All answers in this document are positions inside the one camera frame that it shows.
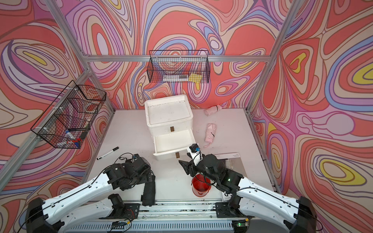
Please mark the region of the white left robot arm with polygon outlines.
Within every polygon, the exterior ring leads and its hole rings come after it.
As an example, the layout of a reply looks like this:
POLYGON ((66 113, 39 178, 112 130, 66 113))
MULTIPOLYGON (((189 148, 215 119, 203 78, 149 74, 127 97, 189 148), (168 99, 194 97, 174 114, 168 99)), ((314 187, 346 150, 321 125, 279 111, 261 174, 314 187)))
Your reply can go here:
POLYGON ((140 200, 144 206, 155 203, 155 175, 149 162, 138 157, 107 166, 92 180, 54 198, 37 198, 28 205, 24 226, 28 233, 63 233, 77 225, 98 218, 138 217, 138 204, 125 204, 113 191, 129 190, 144 184, 140 200))

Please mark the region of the black umbrella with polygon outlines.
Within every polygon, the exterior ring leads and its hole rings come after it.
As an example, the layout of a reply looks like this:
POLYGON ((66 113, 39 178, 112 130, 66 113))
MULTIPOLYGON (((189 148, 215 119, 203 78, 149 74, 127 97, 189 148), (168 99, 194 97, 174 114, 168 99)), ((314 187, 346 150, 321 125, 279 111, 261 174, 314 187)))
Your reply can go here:
POLYGON ((151 174, 151 180, 145 183, 141 201, 143 206, 155 205, 155 176, 151 174))

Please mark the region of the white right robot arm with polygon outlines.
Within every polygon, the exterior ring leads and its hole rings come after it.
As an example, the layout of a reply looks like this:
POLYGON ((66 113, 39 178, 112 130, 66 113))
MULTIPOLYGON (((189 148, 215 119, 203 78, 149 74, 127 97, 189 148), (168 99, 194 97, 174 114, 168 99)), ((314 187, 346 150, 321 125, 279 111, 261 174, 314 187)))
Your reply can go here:
POLYGON ((196 155, 179 161, 187 175, 209 179, 217 190, 230 195, 228 202, 216 203, 217 217, 258 217, 289 233, 318 232, 316 210, 306 197, 287 197, 264 188, 226 167, 215 155, 196 155))

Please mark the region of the white drawer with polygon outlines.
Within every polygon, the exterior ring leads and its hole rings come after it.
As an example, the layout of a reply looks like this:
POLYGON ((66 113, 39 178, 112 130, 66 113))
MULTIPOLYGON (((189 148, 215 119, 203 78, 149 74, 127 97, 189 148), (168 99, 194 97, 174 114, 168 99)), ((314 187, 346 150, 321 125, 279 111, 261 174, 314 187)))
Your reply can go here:
POLYGON ((192 129, 156 136, 153 142, 153 155, 158 161, 186 155, 188 148, 196 143, 192 129))

